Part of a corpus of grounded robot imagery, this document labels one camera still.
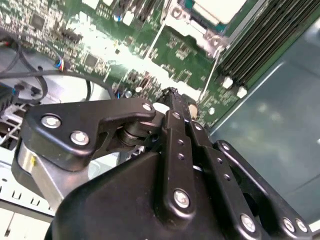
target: gray metal panel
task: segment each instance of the gray metal panel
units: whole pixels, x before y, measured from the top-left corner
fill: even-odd
[[[320,219],[319,29],[318,20],[211,135],[230,142],[309,224]]]

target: chip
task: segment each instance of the chip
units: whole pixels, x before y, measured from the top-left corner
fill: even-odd
[[[88,54],[88,56],[85,59],[85,65],[87,65],[90,68],[94,68],[98,62],[98,58],[95,56],[92,56],[91,54]]]
[[[33,14],[31,19],[31,26],[33,26],[36,29],[42,30],[45,25],[45,19],[38,14]]]

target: cable connector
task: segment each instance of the cable connector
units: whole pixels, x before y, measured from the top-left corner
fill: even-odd
[[[59,69],[61,72],[65,72],[70,68],[70,63],[61,58],[55,61],[54,67]]]

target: black cable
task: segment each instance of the black cable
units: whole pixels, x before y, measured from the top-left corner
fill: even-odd
[[[21,49],[20,44],[16,44],[14,59],[4,70],[0,71],[0,73],[8,72],[14,68],[14,66],[18,63],[18,61],[20,59],[20,49]]]
[[[91,90],[91,83],[90,83],[90,81],[85,80],[85,84],[86,84],[86,97],[85,97],[85,100],[84,100],[84,101],[87,102],[87,101],[90,100],[92,90]]]
[[[45,70],[45,71],[36,71],[36,72],[5,72],[0,73],[0,79],[15,79],[15,78],[30,78],[30,77],[39,77],[39,76],[70,76],[75,78],[84,79],[87,81],[90,81],[94,84],[99,85],[100,87],[104,88],[108,91],[110,98],[115,99],[115,94],[112,88],[105,82],[103,82],[101,79],[96,78],[94,76],[90,75],[82,75],[80,73],[76,73],[73,71],[59,71],[59,70]]]
[[[7,31],[7,30],[5,30],[5,29],[3,29],[3,28],[0,28],[0,32],[5,32],[6,34],[8,34],[8,35],[10,35],[10,37],[12,37],[13,38],[13,40],[16,42],[16,44],[19,46],[19,53],[21,54],[21,46],[20,46],[20,44],[19,44],[19,39],[18,39],[18,37],[17,36],[24,36],[24,37],[30,37],[30,38],[34,38],[35,40],[37,40],[37,41],[39,41],[39,42],[41,42],[41,43],[43,43],[44,45],[46,45],[47,47],[49,47],[53,52],[54,52],[54,54],[56,55],[56,57],[57,58],[59,58],[59,59],[62,59],[62,57],[59,55],[59,53],[56,51],[56,49],[54,48],[54,47],[52,47],[50,44],[48,44],[45,40],[43,40],[43,39],[40,39],[40,38],[38,38],[37,36],[34,36],[34,35],[32,35],[32,34],[30,34],[30,33],[26,33],[26,32],[10,32],[10,31]],[[30,69],[30,71],[35,71],[35,72],[37,72],[37,70],[35,70],[29,63],[28,63],[28,61],[26,60],[26,58],[25,58],[25,56],[23,55],[23,57],[21,58],[21,61],[23,61],[23,64],[25,64],[25,66],[27,67],[27,68],[29,68]],[[34,75],[33,77],[42,77],[42,76],[44,76],[44,75],[46,75],[46,74],[43,74],[44,72],[49,72],[49,71],[42,71],[41,73],[42,74],[37,74],[37,75]],[[71,77],[77,77],[77,78],[82,78],[82,79],[85,79],[86,80],[86,89],[87,89],[87,95],[86,95],[86,98],[85,98],[85,100],[86,101],[88,101],[89,99],[90,99],[90,97],[91,97],[91,94],[92,94],[92,88],[91,88],[91,85],[90,85],[90,82],[93,82],[93,83],[96,83],[96,84],[98,84],[99,86],[101,86],[101,87],[103,87],[104,89],[106,89],[107,91],[108,91],[108,93],[109,93],[109,95],[110,95],[110,98],[111,99],[115,99],[115,95],[114,95],[114,92],[113,92],[113,90],[112,90],[112,88],[108,85],[108,84],[106,84],[106,83],[104,83],[103,81],[101,81],[101,80],[99,80],[99,79],[97,79],[97,78],[95,78],[95,77],[92,77],[92,76],[83,76],[82,74],[78,74],[78,73],[75,73],[75,72],[70,72],[70,71],[68,71],[68,72],[58,72],[58,71],[54,71],[54,74],[52,74],[52,75],[59,75],[59,73],[60,73],[60,75],[65,75],[65,76],[71,76]],[[42,100],[46,95],[45,94],[43,94],[44,93],[44,91],[46,90],[46,93],[48,93],[48,85],[47,85],[47,83],[45,83],[45,85],[46,85],[46,88],[47,89],[45,89],[45,85],[43,84],[43,81],[45,82],[45,80],[43,79],[43,77],[42,77],[42,79],[43,79],[43,81],[40,79],[40,78],[37,78],[38,79],[38,82],[40,83],[40,85],[41,85],[41,87],[44,87],[44,89],[42,89],[42,98],[39,98],[39,99],[33,99],[33,101],[37,101],[37,103],[40,101],[40,100]]]
[[[22,49],[20,50],[19,55],[20,55],[20,61],[23,63],[23,65],[27,69],[29,69],[31,72],[37,72],[37,70],[26,59]],[[41,92],[42,92],[41,97],[36,98],[36,99],[18,98],[17,102],[19,104],[33,104],[33,105],[36,105],[39,102],[41,102],[47,96],[47,94],[48,94],[48,84],[47,84],[46,80],[44,79],[44,77],[43,76],[36,76],[35,78],[39,82],[39,85],[40,85],[40,88],[41,88]]]

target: capacitor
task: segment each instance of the capacitor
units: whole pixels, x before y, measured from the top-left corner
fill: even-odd
[[[129,99],[129,98],[132,97],[132,92],[129,91],[129,90],[128,90],[128,91],[125,91],[124,96],[125,96],[127,99]]]
[[[144,89],[144,88],[147,86],[148,82],[149,82],[149,79],[145,77],[145,78],[142,80],[142,82],[139,84],[139,87],[141,87],[142,89]]]
[[[137,87],[135,88],[135,92],[136,92],[137,94],[141,93],[141,91],[142,91],[142,87],[137,86]]]

